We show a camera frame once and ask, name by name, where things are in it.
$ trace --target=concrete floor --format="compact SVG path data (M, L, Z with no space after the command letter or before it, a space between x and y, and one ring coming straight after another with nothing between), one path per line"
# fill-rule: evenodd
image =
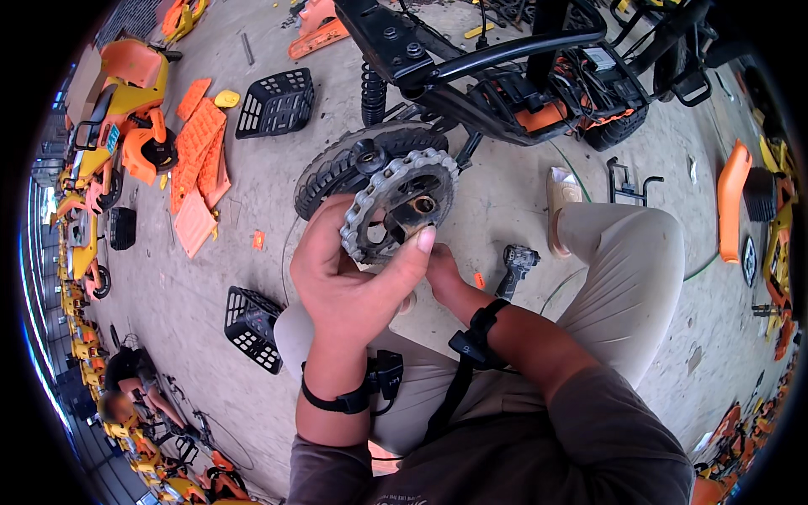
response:
M232 433L213 427L217 442L242 465L246 478L264 494L284 496L298 386L285 370L278 376L266 373L225 339L225 297L228 287L237 285L279 302L297 300L288 263L305 223L292 207L295 183L320 151L346 131L362 127L361 55L352 40L341 40L299 62L290 61L285 49L297 31L281 27L288 17L285 5L268 5L261 0L215 2L195 31L176 45L185 57L171 66L163 106L166 123L180 130L182 123L173 111L194 79L213 78L209 95L223 89L243 93L259 78L298 66L309 67L314 78L313 119L298 133L236 141L238 107L226 112L225 152L233 186L218 205L218 240L209 238L193 260L173 235L168 189L160 192L156 185L148 187L127 175L120 204L138 212L137 243L126 251L102 252L101 263L112 273L112 292L93 304L91 313L102 328L113 323L120 334L139 335L160 372L176 377L190 403ZM463 32L478 25L476 12L460 2L422 6L421 15L456 44ZM252 66L239 40L242 32L255 55ZM511 32L497 28L492 35L502 40L518 36ZM471 49L473 41L466 45ZM565 166L561 152L593 201L608 201L605 161L612 156L640 180L664 176L664 183L650 188L650 206L668 211L684 225L686 270L705 265L718 247L717 173L735 138L746 143L756 164L762 164L749 103L732 73L727 68L719 71L739 99L729 101L715 86L713 97L695 108L678 101L655 103L645 125L605 153L567 137L531 148L484 140L473 157L474 167L461 177L460 198L439 231L439 240L452 247L464 278L473 282L479 271L493 291L504 274L503 247L511 242L531 246L542 260L520 283L514 302L538 311L555 287L582 267L577 259L554 259L546 246L545 175L550 166ZM650 73L642 80L649 78ZM396 94L391 88L389 106L396 103ZM448 136L450 150L456 153L465 133L456 128ZM688 155L697 160L696 185L688 176ZM761 255L764 227L750 223L741 207L741 237L752 234ZM261 251L251 247L257 229L266 234ZM583 278L577 276L552 300L547 317L558 318ZM415 310L397 318L393 329L451 356L447 341L459 322L435 303L425 281L416 291ZM760 280L749 289L740 269L720 259L684 284L667 338L638 392L686 450L715 428L734 400L746 402L762 370L766 372L760 390L768 392L776 384L787 360L772 361L774 342L764 341L764 320L753 318L749 310L753 302L767 300ZM701 354L701 362L688 373L694 353ZM190 405L182 408L190 417Z

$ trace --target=chain on sprocket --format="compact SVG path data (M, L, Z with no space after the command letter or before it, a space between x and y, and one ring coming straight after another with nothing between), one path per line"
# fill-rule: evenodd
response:
M423 176L431 176L438 179L442 186L437 201L440 215L434 220L435 226L440 226L457 196L459 174L457 162L442 149L414 150L405 158L394 159L370 178L365 189L356 193L353 206L345 213L345 225L339 231L343 238L343 248L355 261L386 263L393 257L394 249L398 246L389 233L372 249L360 245L360 242L366 242L361 236L367 234L370 221L377 210L382 209L386 213L392 211L390 202L401 187Z

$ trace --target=person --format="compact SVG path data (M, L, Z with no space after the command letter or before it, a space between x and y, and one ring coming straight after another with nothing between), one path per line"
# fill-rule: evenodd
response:
M586 281L556 323L516 305L497 312L487 345L520 374L476 372L448 426L425 442L458 362L388 325L424 276L466 327L494 297L463 281L434 226L402 244L378 275L359 271L340 245L352 201L326 199L306 226L290 263L301 303L278 318L276 343L289 373L322 402L358 389L367 358L381 349L403 356L402 383L377 417L370 411L388 403L380 395L345 414L301 392L290 504L688 503L693 467L633 389L684 278L674 217L583 203L572 175L553 168L549 248L585 262ZM396 473L373 476L368 440L403 457Z
M97 404L99 417L107 423L126 423L134 414L133 402L142 400L152 412L165 413L177 426L178 435L198 435L162 397L157 383L145 351L122 347L109 359L104 370L106 392Z

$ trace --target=orange tag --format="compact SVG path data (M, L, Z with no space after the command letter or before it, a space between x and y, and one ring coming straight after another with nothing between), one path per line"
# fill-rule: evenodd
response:
M253 249L263 250L263 238L264 232L256 230L253 237Z

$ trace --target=license plate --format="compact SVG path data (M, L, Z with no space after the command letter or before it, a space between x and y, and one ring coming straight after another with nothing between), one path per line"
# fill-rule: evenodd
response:
M112 128L109 129L109 135L107 136L107 151L109 151L110 155L115 152L115 145L118 143L119 136L120 130L117 125L112 125Z

